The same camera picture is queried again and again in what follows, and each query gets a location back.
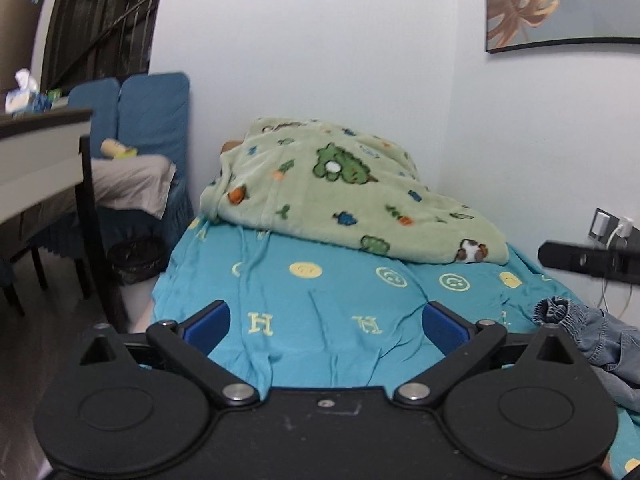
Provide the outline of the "blue denim jeans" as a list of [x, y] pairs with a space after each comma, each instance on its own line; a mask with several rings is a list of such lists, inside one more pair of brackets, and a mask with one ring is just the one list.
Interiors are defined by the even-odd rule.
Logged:
[[626, 410], [639, 413], [639, 329], [608, 312], [562, 297], [533, 310], [539, 325], [562, 328], [594, 368], [606, 391]]

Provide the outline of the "white charger plug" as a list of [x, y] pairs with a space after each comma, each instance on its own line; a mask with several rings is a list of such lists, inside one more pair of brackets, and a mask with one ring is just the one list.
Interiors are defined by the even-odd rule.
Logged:
[[598, 211], [593, 219], [591, 232], [595, 237], [602, 237], [606, 233], [610, 222], [610, 216], [603, 211]]

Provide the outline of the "black waste bin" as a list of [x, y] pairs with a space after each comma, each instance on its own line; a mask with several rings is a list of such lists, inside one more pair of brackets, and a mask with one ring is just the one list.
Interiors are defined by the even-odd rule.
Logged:
[[167, 266], [165, 243], [155, 235], [122, 240], [108, 251], [107, 258], [121, 285], [134, 285], [156, 278]]

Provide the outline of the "teal patterned bed sheet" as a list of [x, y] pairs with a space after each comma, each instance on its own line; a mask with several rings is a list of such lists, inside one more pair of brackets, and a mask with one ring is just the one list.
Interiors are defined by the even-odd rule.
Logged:
[[437, 301], [462, 318], [531, 333], [540, 300], [570, 290], [511, 250], [506, 264], [415, 264], [228, 223], [195, 219], [136, 324], [230, 310], [212, 359], [260, 393], [272, 387], [400, 384], [442, 354], [423, 333]]

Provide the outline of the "grey cloth on chair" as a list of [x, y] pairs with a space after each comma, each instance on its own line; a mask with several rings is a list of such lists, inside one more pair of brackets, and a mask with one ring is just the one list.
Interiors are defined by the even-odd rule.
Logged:
[[177, 173], [163, 155], [93, 159], [92, 180], [96, 203], [114, 210], [141, 210], [163, 218], [171, 183]]

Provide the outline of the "green dinosaur fleece blanket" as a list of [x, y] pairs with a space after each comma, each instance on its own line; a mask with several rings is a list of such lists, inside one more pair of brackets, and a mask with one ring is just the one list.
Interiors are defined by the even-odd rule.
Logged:
[[414, 263], [505, 264], [506, 239], [431, 192], [397, 144], [320, 120], [265, 117], [220, 155], [200, 213], [254, 230]]

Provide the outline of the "small plush toy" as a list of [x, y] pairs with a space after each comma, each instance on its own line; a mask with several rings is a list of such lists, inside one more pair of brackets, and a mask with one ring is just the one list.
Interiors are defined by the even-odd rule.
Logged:
[[109, 159], [124, 159], [137, 156], [138, 150], [115, 139], [105, 139], [101, 144], [101, 153]]

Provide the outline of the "blue upholstered chair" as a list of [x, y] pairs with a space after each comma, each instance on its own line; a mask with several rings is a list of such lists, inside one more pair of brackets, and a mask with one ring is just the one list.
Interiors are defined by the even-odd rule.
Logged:
[[167, 205], [157, 219], [139, 208], [98, 207], [106, 248], [127, 238], [155, 235], [172, 252], [193, 219], [188, 193], [189, 78], [183, 73], [136, 75], [121, 84], [106, 78], [73, 88], [67, 105], [90, 107], [91, 151], [109, 136], [132, 145], [142, 155], [162, 155], [177, 168]]

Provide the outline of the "tissue pack on desk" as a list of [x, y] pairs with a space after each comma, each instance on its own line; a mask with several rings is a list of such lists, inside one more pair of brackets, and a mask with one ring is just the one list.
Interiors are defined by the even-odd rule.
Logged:
[[6, 114], [38, 114], [50, 110], [50, 99], [40, 92], [38, 81], [27, 68], [18, 70], [14, 78], [18, 88], [9, 91], [6, 95], [6, 102], [4, 102]]

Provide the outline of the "dark window with bars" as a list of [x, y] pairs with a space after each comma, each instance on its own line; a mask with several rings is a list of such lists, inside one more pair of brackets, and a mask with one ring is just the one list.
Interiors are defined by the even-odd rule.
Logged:
[[160, 0], [54, 0], [41, 69], [47, 90], [70, 90], [150, 69]]

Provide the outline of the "wall power socket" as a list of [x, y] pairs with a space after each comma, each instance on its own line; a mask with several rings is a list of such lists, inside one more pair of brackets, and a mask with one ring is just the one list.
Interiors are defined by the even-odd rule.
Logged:
[[639, 248], [639, 223], [630, 217], [617, 217], [597, 208], [593, 214], [588, 237], [602, 248]]

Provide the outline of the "white desk with black frame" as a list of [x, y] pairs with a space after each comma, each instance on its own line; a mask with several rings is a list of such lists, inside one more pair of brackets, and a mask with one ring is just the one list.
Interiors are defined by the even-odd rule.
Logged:
[[126, 310], [108, 265], [92, 180], [90, 108], [1, 117], [1, 220], [68, 188], [75, 191], [88, 270], [107, 322], [126, 330]]

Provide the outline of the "leaf wall painting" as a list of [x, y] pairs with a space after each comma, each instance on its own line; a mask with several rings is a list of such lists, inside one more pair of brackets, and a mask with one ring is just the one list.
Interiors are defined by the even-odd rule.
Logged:
[[638, 42], [639, 0], [486, 0], [488, 53]]

